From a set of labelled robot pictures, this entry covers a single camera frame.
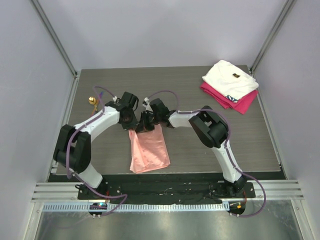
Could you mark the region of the pink satin napkin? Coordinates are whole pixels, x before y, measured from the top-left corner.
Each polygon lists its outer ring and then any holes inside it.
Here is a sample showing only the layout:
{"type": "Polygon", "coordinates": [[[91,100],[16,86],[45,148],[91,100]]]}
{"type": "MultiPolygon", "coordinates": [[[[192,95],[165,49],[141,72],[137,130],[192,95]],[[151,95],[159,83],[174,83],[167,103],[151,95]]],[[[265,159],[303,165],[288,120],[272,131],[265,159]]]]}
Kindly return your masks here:
{"type": "Polygon", "coordinates": [[[140,174],[163,169],[171,164],[161,125],[156,125],[152,131],[137,133],[130,130],[128,134],[131,172],[140,174]]]}

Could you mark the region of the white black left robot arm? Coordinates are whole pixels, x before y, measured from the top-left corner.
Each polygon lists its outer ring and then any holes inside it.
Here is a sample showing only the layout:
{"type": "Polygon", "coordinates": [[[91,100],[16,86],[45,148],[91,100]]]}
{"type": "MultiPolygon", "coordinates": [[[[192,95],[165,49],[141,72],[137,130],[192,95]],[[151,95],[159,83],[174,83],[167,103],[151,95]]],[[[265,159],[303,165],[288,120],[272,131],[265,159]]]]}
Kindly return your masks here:
{"type": "Polygon", "coordinates": [[[107,181],[91,164],[92,142],[108,128],[120,124],[124,130],[134,130],[138,125],[135,110],[139,99],[132,93],[124,92],[121,98],[102,105],[101,110],[74,126],[61,127],[55,145],[53,159],[64,166],[67,175],[75,173],[89,186],[89,194],[100,200],[107,192],[107,181]]]}

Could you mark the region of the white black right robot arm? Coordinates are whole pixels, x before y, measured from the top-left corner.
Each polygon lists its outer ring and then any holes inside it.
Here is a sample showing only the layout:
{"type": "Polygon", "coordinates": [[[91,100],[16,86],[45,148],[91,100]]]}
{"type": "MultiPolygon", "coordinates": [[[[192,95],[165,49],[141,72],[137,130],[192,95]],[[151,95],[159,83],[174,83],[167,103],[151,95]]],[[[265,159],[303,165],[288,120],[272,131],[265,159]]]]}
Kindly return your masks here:
{"type": "Polygon", "coordinates": [[[192,128],[200,142],[210,148],[222,169],[226,193],[233,198],[244,191],[247,177],[237,164],[229,143],[230,130],[227,121],[209,106],[191,111],[169,110],[162,100],[145,98],[145,110],[141,113],[137,133],[149,132],[156,125],[167,128],[192,128]]]}

